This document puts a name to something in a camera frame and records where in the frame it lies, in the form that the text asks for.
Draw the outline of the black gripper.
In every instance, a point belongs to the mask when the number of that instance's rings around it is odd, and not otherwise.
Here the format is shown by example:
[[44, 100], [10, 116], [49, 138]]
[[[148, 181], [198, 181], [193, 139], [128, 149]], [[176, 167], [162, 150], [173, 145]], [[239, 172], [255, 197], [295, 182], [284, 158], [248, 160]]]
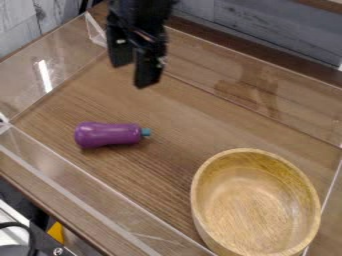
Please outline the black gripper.
[[173, 5], [174, 0], [108, 0], [105, 35], [112, 66], [132, 62], [130, 43], [150, 44], [134, 49], [133, 84], [138, 89], [160, 81], [166, 54], [164, 24]]

